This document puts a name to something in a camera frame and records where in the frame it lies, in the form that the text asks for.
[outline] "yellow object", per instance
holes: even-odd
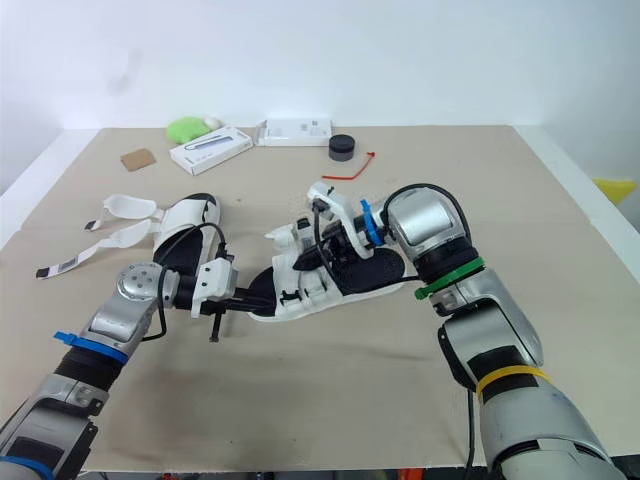
[[[480,398],[482,395],[482,390],[489,385],[491,382],[495,382],[499,378],[506,377],[508,375],[517,375],[519,373],[528,373],[529,375],[535,375],[537,377],[544,378],[547,382],[551,383],[551,379],[544,373],[542,370],[536,367],[530,367],[528,365],[513,365],[511,367],[504,367],[494,370],[491,373],[488,373],[478,382],[476,386],[476,395]]]
[[[602,193],[613,203],[619,204],[631,192],[636,189],[636,182],[630,180],[606,180],[604,178],[594,178],[593,183],[602,190]]]

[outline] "blue band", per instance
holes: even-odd
[[[111,357],[114,360],[117,360],[123,365],[126,365],[126,363],[129,361],[129,357],[126,354],[122,353],[120,350],[116,350],[115,348],[111,348],[99,342],[94,342],[93,340],[79,338],[73,333],[56,332],[53,338],[62,340],[65,345],[85,348],[87,350],[93,350],[94,352],[101,353],[102,355],[106,355],[107,357]]]
[[[382,245],[384,245],[384,243],[382,243],[382,240],[380,240],[380,237],[378,237],[378,230],[376,230],[376,225],[373,223],[373,215],[371,215],[371,207],[364,199],[360,200],[360,205],[362,205],[364,224],[367,227],[369,238],[376,247],[381,247]]]
[[[28,458],[21,457],[0,457],[0,462],[15,463],[16,465],[22,465],[23,467],[30,468],[36,472],[43,480],[54,480],[53,472],[45,464],[36,462],[35,460],[29,460]]]

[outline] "green ring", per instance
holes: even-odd
[[[484,267],[484,260],[482,257],[478,257],[474,260],[471,260],[469,263],[465,263],[455,270],[450,271],[446,275],[440,277],[435,282],[430,283],[429,285],[425,285],[416,290],[415,296],[418,300],[424,300],[433,292],[437,292],[438,290],[442,290],[444,287],[455,283],[460,278],[464,277],[472,273],[474,270],[477,270],[480,267]]]

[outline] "orange object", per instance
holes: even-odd
[[[398,480],[422,480],[424,468],[399,468]]]
[[[358,170],[353,177],[335,177],[333,175],[323,175],[322,178],[326,178],[327,180],[355,180],[356,178],[358,178],[358,176],[362,172],[364,172],[364,169],[369,166],[369,163],[371,162],[371,160],[373,160],[373,157],[376,156],[376,152],[367,152],[367,155],[369,155],[369,158],[364,163],[362,168],[360,170]]]

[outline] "white box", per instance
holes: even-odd
[[[198,175],[253,146],[251,137],[235,127],[222,127],[172,148],[171,158],[191,175]]]
[[[331,138],[328,118],[270,118],[258,125],[256,145],[326,147]]]

